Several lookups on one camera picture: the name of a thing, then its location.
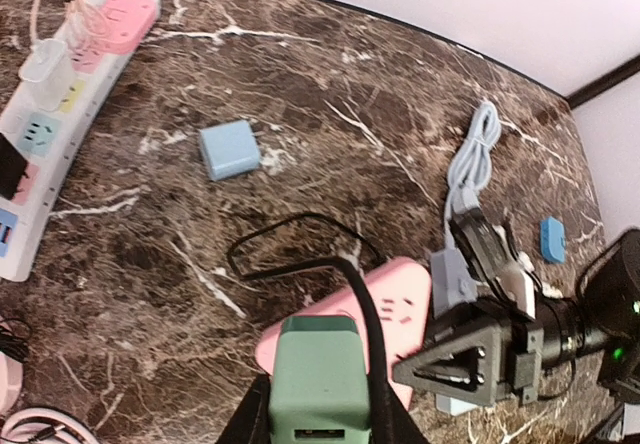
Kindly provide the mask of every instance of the pink outlet cover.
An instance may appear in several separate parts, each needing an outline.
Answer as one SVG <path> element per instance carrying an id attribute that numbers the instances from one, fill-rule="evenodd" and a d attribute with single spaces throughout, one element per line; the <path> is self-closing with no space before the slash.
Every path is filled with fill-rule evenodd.
<path id="1" fill-rule="evenodd" d="M 25 175 L 20 179 L 18 191 L 16 192 L 16 195 L 13 196 L 11 202 L 18 206 L 24 206 L 26 204 L 31 188 L 33 187 L 34 182 L 36 182 L 36 176 L 38 175 L 39 170 L 40 168 L 35 164 L 29 163 L 29 165 L 27 165 L 27 168 L 24 171 Z"/>
<path id="2" fill-rule="evenodd" d="M 135 51 L 158 15 L 152 0 L 107 0 L 101 10 L 109 23 L 110 34 L 97 40 L 95 46 L 111 54 Z"/>
<path id="3" fill-rule="evenodd" d="M 365 282 L 382 323 L 391 387 L 408 409 L 413 390 L 391 380 L 391 367 L 422 346 L 431 297 L 431 276 L 424 267 L 412 259 L 398 257 L 367 274 Z M 354 319 L 362 339 L 368 372 L 367 329 L 358 301 L 350 287 L 331 294 L 295 315 L 347 315 Z M 256 347 L 258 365 L 269 374 L 273 374 L 281 326 L 282 321 L 264 331 Z"/>

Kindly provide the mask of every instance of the light blue power adapter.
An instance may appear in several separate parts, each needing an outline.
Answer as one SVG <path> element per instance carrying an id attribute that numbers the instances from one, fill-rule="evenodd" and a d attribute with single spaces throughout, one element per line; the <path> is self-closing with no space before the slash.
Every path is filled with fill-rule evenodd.
<path id="1" fill-rule="evenodd" d="M 260 149 L 246 120 L 200 131 L 200 149 L 209 177 L 221 181 L 260 166 Z"/>
<path id="2" fill-rule="evenodd" d="M 540 223 L 540 252 L 547 262 L 562 264 L 565 261 L 566 240 L 564 225 L 553 217 Z"/>

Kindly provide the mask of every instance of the white wall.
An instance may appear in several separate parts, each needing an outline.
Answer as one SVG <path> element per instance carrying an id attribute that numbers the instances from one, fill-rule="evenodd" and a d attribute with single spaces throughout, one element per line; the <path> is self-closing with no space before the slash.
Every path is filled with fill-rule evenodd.
<path id="1" fill-rule="evenodd" d="M 640 51 L 640 0 L 338 0 L 476 49 L 563 95 Z"/>
<path id="2" fill-rule="evenodd" d="M 640 74 L 574 111 L 608 240 L 640 227 Z"/>

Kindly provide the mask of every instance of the pink cord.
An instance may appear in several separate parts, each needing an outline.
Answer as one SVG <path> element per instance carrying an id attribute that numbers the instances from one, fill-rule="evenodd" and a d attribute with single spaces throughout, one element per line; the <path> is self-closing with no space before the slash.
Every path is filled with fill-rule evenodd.
<path id="1" fill-rule="evenodd" d="M 35 48 L 39 42 L 37 23 L 41 2 L 42 0 L 33 0 L 31 8 L 29 30 L 32 48 Z M 83 47 L 87 44 L 88 39 L 104 38 L 109 33 L 109 24 L 106 17 L 99 9 L 85 0 L 66 0 L 65 20 L 71 29 L 71 37 L 73 37 L 73 42 L 69 43 L 72 49 Z"/>

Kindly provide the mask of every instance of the green power adapter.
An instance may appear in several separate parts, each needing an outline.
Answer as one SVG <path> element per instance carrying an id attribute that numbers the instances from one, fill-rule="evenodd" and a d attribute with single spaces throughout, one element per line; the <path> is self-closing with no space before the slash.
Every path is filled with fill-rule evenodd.
<path id="1" fill-rule="evenodd" d="M 368 444 L 362 341 L 345 316 L 293 316 L 282 325 L 269 399 L 272 444 Z"/>

